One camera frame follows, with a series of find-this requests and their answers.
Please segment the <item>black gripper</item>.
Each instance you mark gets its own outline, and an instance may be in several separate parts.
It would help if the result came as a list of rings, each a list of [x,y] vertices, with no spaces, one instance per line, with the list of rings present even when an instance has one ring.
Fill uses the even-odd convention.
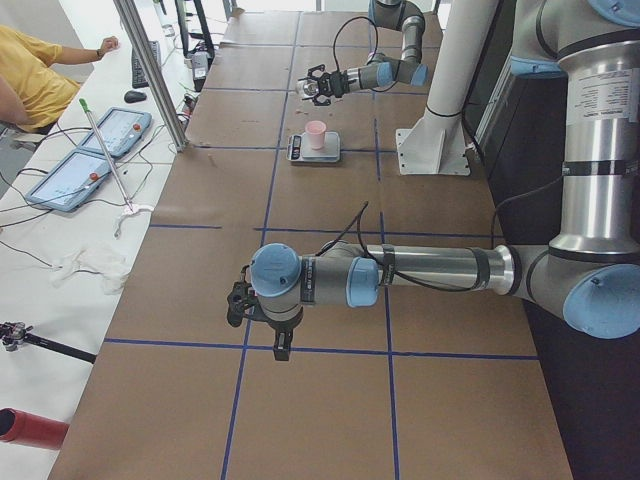
[[[273,346],[273,353],[276,361],[289,360],[291,348],[291,333],[301,323],[302,319],[302,309],[299,309],[295,314],[290,315],[285,320],[275,320],[271,318],[267,319],[267,324],[277,332]]]
[[[336,70],[326,73],[326,65],[320,64],[311,67],[307,71],[307,80],[324,80],[324,91],[308,92],[306,100],[310,100],[315,106],[329,106],[331,97],[342,98],[350,92],[349,77],[346,71]]]

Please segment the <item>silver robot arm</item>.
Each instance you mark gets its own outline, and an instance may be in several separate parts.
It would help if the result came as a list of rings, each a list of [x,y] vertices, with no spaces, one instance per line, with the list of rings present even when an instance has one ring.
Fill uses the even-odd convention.
[[[365,18],[375,30],[383,28],[402,34],[400,56],[393,58],[375,48],[366,64],[357,68],[336,67],[328,72],[323,64],[311,67],[296,83],[301,99],[328,106],[333,97],[360,90],[387,89],[398,82],[411,86],[426,83],[428,68],[422,63],[426,21],[420,9],[411,1],[371,1]]]
[[[358,68],[312,67],[297,82],[305,100],[332,98],[395,82],[429,83],[423,116],[396,133],[404,175],[457,175],[458,149],[474,71],[497,3],[456,1],[433,74],[421,61],[425,21],[408,1],[373,1],[367,20],[402,35],[399,59],[379,52]],[[511,71],[568,80],[559,234],[545,245],[427,248],[346,243],[297,254],[274,243],[243,267],[228,296],[227,320],[268,324],[274,356],[289,357],[307,306],[375,304],[387,285],[443,292],[492,290],[533,302],[596,338],[639,327],[639,245],[631,235],[639,171],[639,5],[635,1],[520,1]]]

